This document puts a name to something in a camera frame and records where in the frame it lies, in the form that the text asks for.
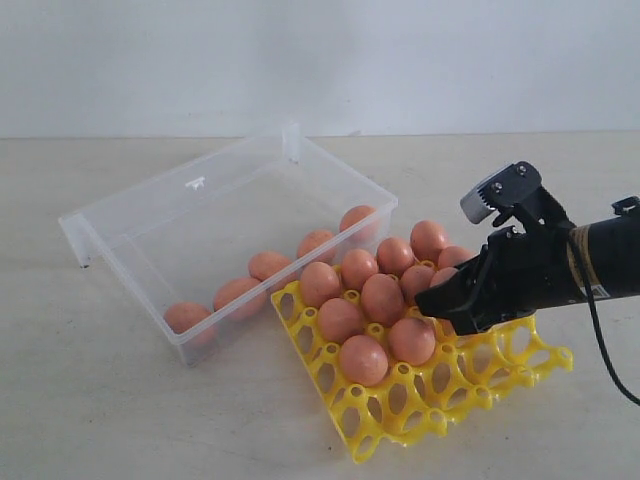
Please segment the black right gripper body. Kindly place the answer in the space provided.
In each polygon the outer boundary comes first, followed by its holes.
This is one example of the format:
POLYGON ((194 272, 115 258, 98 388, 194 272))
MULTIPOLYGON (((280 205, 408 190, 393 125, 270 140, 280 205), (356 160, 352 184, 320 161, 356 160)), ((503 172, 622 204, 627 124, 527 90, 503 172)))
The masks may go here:
POLYGON ((487 330, 537 310, 583 303, 568 238, 566 229, 517 233, 504 228, 493 233, 478 297, 478 327, 487 330))

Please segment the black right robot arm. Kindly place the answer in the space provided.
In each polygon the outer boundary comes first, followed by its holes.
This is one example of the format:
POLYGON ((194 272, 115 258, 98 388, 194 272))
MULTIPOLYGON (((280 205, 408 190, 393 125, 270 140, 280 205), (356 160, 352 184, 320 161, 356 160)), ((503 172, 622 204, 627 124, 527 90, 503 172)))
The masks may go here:
POLYGON ((416 295, 420 313, 464 336, 541 309, 638 295, 639 199, 612 207, 613 218, 588 225, 543 216, 522 232, 493 232, 451 278, 416 295))

